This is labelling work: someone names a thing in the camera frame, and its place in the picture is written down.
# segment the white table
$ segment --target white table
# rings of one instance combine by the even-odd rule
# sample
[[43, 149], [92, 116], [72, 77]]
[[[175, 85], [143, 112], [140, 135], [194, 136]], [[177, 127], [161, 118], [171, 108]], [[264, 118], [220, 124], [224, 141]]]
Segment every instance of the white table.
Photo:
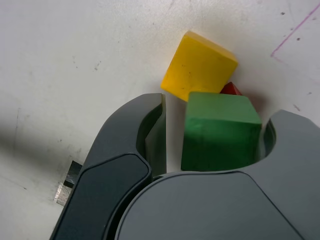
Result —
[[[264, 122], [285, 109], [320, 125], [319, 5], [320, 0], [2, 0], [3, 239], [49, 237], [61, 211], [53, 198], [68, 165], [85, 161], [116, 109], [141, 94], [163, 92], [162, 78], [187, 30], [235, 53], [239, 66], [231, 80]], [[172, 172], [180, 169], [185, 104], [167, 93], [166, 102]], [[35, 232], [32, 226], [38, 225]]]

